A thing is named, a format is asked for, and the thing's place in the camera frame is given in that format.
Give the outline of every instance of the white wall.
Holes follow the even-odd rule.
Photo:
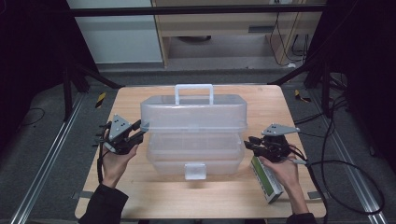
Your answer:
[[[71,8],[151,7],[150,0],[67,0]],[[161,63],[155,20],[148,16],[76,17],[96,63]]]

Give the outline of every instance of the clear plastic storage box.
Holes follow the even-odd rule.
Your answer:
[[[181,89],[210,93],[179,95]],[[141,103],[140,129],[150,132],[148,160],[159,174],[204,179],[236,172],[244,158],[247,103],[237,94],[213,92],[210,84],[176,85],[175,95]]]

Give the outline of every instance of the table top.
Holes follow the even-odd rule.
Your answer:
[[[115,99],[108,120],[118,114],[130,122],[140,119],[140,103],[152,95],[174,95],[175,86],[125,87]],[[202,94],[205,90],[189,90]],[[271,85],[214,85],[215,94],[239,94],[247,101],[247,130],[249,136],[261,136],[272,123],[294,126],[282,90]],[[297,133],[286,134],[290,144],[304,152]],[[117,189],[129,200],[122,217],[133,219],[154,218],[271,218],[291,215],[288,195],[283,193],[271,204],[265,201],[262,188],[250,167],[253,152],[245,157],[235,174],[209,175],[206,180],[188,181],[184,175],[159,175],[146,158],[149,133],[145,134],[137,155],[129,162]],[[84,191],[94,192],[98,186],[96,158],[88,174]],[[300,183],[310,212],[323,217],[325,208],[321,199],[309,199],[307,192],[316,191],[305,166],[299,166]],[[80,198],[76,217],[85,213],[89,199]]]

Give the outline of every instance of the black cable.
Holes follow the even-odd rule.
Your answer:
[[[293,53],[294,56],[303,57],[303,58],[302,58],[302,61],[303,61],[303,63],[304,63],[305,57],[306,57],[306,53],[308,52],[309,35],[305,35],[304,47],[303,47],[303,49],[300,49],[300,50],[294,49],[294,46],[295,46],[295,43],[296,43],[298,37],[299,37],[299,35],[296,35],[296,36],[294,37],[293,44],[291,45],[291,52]]]
[[[308,121],[317,119],[317,118],[319,118],[322,115],[324,115],[324,113],[318,113],[318,114],[315,114],[315,115],[311,115],[311,116],[305,117],[303,119],[297,119],[296,121],[294,121],[294,124],[299,125],[299,124],[307,123]]]
[[[311,134],[311,133],[302,133],[302,132],[299,132],[299,133],[300,133],[300,134],[304,134],[304,135],[308,135],[308,136],[311,136],[311,137],[324,138],[324,136],[315,135],[315,134]]]
[[[339,161],[339,160],[330,160],[330,161],[316,161],[316,162],[312,162],[311,165],[323,165],[324,163],[340,163],[340,164],[344,164],[344,165],[348,165],[351,166],[357,170],[359,170],[361,172],[362,175],[364,175],[368,180],[370,180],[370,182],[374,185],[374,187],[376,188],[376,190],[378,191],[378,195],[381,198],[381,204],[379,205],[379,208],[377,210],[375,210],[374,212],[366,212],[366,211],[361,211],[359,209],[353,208],[349,205],[347,205],[346,203],[343,203],[341,200],[339,200],[337,197],[335,197],[335,195],[330,191],[329,186],[327,185],[327,182],[325,180],[325,178],[323,178],[323,184],[325,189],[327,190],[327,193],[332,197],[332,199],[334,199],[336,202],[338,202],[339,204],[343,205],[345,208],[362,214],[362,215],[366,215],[366,216],[370,216],[370,215],[375,215],[380,213],[384,207],[385,207],[385,196],[384,193],[382,192],[382,190],[379,188],[379,186],[375,183],[375,181],[370,177],[370,175],[368,175],[365,171],[363,171],[359,166],[354,165],[350,162],[346,162],[346,161]]]
[[[332,74],[330,74],[330,80],[340,89],[343,91],[347,90],[347,86],[344,84],[344,82],[341,80],[338,80],[337,78],[333,77]]]
[[[345,208],[347,208],[347,209],[349,209],[349,210],[351,210],[351,211],[353,211],[353,212],[362,214],[362,215],[374,215],[374,214],[377,214],[377,213],[379,213],[379,212],[381,212],[381,211],[383,210],[383,208],[384,208],[384,206],[385,206],[385,198],[384,198],[384,195],[383,195],[381,189],[380,189],[380,188],[378,187],[378,185],[374,182],[374,180],[373,180],[368,174],[366,174],[365,172],[363,172],[363,170],[362,170],[361,168],[357,167],[356,165],[353,165],[353,164],[348,163],[348,162],[345,162],[345,161],[325,161],[325,160],[324,160],[324,154],[325,154],[324,151],[325,151],[325,148],[326,148],[327,138],[328,138],[328,136],[330,136],[330,135],[329,135],[330,129],[331,129],[331,127],[333,126],[333,119],[334,119],[333,113],[334,113],[334,111],[335,111],[335,109],[336,109],[336,105],[337,105],[336,100],[334,100],[334,101],[333,101],[333,104],[332,104],[332,109],[331,109],[331,111],[330,111],[330,112],[331,112],[331,115],[330,115],[330,118],[331,118],[331,119],[330,119],[329,128],[328,128],[328,130],[327,130],[327,132],[326,132],[326,135],[325,135],[326,137],[324,138],[323,144],[322,144],[322,153],[321,153],[320,161],[311,163],[311,165],[312,165],[312,164],[320,164],[320,171],[321,171],[321,177],[322,177],[322,181],[323,181],[324,188],[327,190],[327,192],[329,193],[329,195],[331,195],[332,198],[333,198],[336,202],[338,202],[339,204],[343,205]],[[352,208],[351,206],[346,205],[345,203],[342,203],[339,199],[337,199],[337,198],[332,194],[332,192],[330,191],[329,186],[328,186],[328,184],[327,184],[327,182],[326,182],[326,177],[325,177],[325,172],[324,172],[324,163],[326,163],[326,162],[338,162],[338,163],[343,163],[343,164],[351,165],[351,166],[353,166],[354,168],[360,170],[361,173],[364,174],[366,177],[368,177],[369,180],[370,180],[370,181],[374,184],[374,186],[376,187],[376,189],[377,189],[377,191],[378,191],[378,194],[379,194],[380,197],[381,197],[382,203],[381,203],[379,209],[377,209],[377,210],[374,211],[374,212],[359,211],[359,210],[357,210],[357,209],[355,209],[355,208]]]
[[[287,75],[279,78],[276,81],[269,82],[267,83],[268,85],[282,85],[283,83],[291,80],[292,78],[300,75],[302,72],[310,71],[312,70],[317,64],[322,64],[324,57],[328,57],[329,51],[324,48],[331,48],[333,44],[330,42],[333,41],[333,37],[337,34],[337,31],[340,29],[340,27],[346,22],[346,20],[349,18],[349,16],[352,14],[353,9],[356,7],[358,4],[359,0],[355,0],[353,3],[352,7],[348,11],[348,13],[345,15],[345,17],[335,26],[335,28],[327,35],[327,37],[322,41],[321,45],[318,46],[315,51],[313,51],[311,54],[307,55],[305,58],[305,62],[303,66],[300,66]]]
[[[96,162],[96,170],[97,170],[97,173],[98,173],[99,184],[101,184],[102,181],[103,181],[103,172],[102,172],[103,157],[109,152],[109,151],[107,151],[105,154],[103,154],[103,143],[105,142],[105,139],[106,139],[106,131],[109,130],[110,127],[111,127],[111,121],[109,121],[103,127],[103,130],[102,130],[102,133],[101,133],[101,139],[100,139],[100,142],[99,142],[99,155],[98,155],[98,159],[97,159],[97,162]]]
[[[333,106],[330,108],[330,110],[332,111],[332,112],[331,112],[331,118],[332,118],[332,115],[333,115],[334,111],[336,111],[337,109],[339,109],[339,108],[341,108],[341,107],[347,105],[347,100],[345,100],[345,99],[342,100],[341,102],[338,102],[338,103],[335,103],[335,102],[336,102],[336,99],[333,101]],[[334,122],[332,123],[331,126],[329,126],[329,129],[330,129],[331,127],[332,127],[332,131],[326,133],[326,135],[324,136],[324,138],[329,137],[330,135],[332,135],[332,134],[335,132],[335,123],[334,123]]]
[[[46,114],[46,111],[45,111],[44,109],[38,108],[38,107],[30,108],[29,110],[41,110],[41,112],[42,112],[41,117],[38,118],[38,119],[35,120],[35,121],[30,122],[30,123],[22,123],[22,124],[21,124],[22,127],[23,127],[23,126],[32,125],[32,124],[35,124],[35,123],[39,122],[40,120],[42,120],[42,119],[44,118],[44,115]]]
[[[294,153],[295,155],[297,155],[298,157],[300,157],[300,159],[302,159],[303,161],[307,161],[307,159],[305,158],[303,152],[302,152],[299,148],[297,148],[297,147],[294,146],[294,145],[289,145],[289,148],[290,148],[290,151],[291,151],[292,153]]]
[[[345,86],[345,87],[347,87],[347,85],[344,83],[344,79],[343,79],[343,76],[344,76],[344,74],[342,74],[342,73],[340,73],[340,81],[341,81],[341,83]]]
[[[282,63],[280,63],[280,62],[277,61],[276,53],[275,53],[274,48],[273,48],[273,46],[272,46],[272,37],[273,37],[273,34],[274,34],[275,29],[277,29],[277,32],[278,32],[278,34],[279,34],[279,39],[280,39],[280,42],[281,42],[281,44],[282,44],[283,53],[285,54],[285,56],[290,60],[291,63],[300,62],[301,60],[293,60],[293,59],[289,58],[288,53],[286,52],[286,47],[285,47],[285,44],[284,44],[284,42],[283,42],[282,35],[280,34],[278,21],[279,21],[279,12],[276,13],[276,21],[275,21],[275,24],[274,24],[274,29],[273,29],[273,31],[271,32],[270,38],[269,38],[269,42],[270,42],[270,46],[271,46],[271,51],[273,52],[273,54],[274,54],[274,56],[275,56],[275,61],[276,61],[276,63],[277,63],[278,65],[280,65],[280,66],[286,65],[286,64],[282,64]]]

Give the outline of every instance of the plastic box lid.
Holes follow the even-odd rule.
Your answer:
[[[140,129],[152,133],[241,133],[247,129],[247,103],[241,96],[213,94],[213,89],[209,95],[178,95],[185,86],[203,85],[176,85],[175,95],[151,96],[142,102]]]

